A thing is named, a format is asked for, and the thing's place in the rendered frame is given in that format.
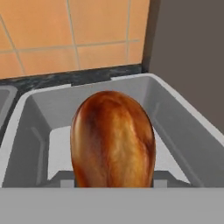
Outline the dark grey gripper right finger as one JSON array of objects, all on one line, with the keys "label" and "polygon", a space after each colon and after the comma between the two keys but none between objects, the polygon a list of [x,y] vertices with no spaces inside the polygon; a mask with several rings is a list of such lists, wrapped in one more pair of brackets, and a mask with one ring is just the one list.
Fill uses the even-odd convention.
[{"label": "dark grey gripper right finger", "polygon": [[153,177],[153,186],[155,188],[181,188],[191,187],[191,184],[176,179],[168,171],[155,171]]}]

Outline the brown chicken drumstick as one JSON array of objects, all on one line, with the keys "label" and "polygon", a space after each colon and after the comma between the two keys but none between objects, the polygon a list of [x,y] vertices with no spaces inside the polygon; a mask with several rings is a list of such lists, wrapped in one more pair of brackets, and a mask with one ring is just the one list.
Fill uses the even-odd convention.
[{"label": "brown chicken drumstick", "polygon": [[143,107],[128,95],[89,96],[73,118],[70,145],[77,186],[152,186],[155,135]]}]

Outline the grey tupperware container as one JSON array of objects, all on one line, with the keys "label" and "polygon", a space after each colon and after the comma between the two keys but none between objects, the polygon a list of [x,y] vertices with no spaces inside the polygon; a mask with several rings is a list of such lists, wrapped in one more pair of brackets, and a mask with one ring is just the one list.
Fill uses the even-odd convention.
[{"label": "grey tupperware container", "polygon": [[168,171],[195,187],[224,187],[224,135],[150,73],[23,94],[0,145],[0,187],[44,186],[58,171],[73,171],[73,115],[84,100],[103,90],[123,92],[147,112],[157,140],[155,171]]}]

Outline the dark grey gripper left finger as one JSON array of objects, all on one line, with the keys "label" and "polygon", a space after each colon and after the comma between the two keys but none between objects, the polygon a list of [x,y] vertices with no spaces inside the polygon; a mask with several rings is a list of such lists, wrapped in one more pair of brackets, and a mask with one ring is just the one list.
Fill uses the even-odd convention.
[{"label": "dark grey gripper left finger", "polygon": [[58,171],[52,178],[46,181],[44,187],[74,187],[74,173],[72,171]]}]

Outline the dark grey cabinet side panel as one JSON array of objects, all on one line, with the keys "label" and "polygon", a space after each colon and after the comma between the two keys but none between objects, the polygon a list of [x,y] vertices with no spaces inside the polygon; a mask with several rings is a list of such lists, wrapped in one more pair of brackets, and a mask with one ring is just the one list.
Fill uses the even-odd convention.
[{"label": "dark grey cabinet side panel", "polygon": [[224,134],[224,0],[150,0],[143,70]]}]

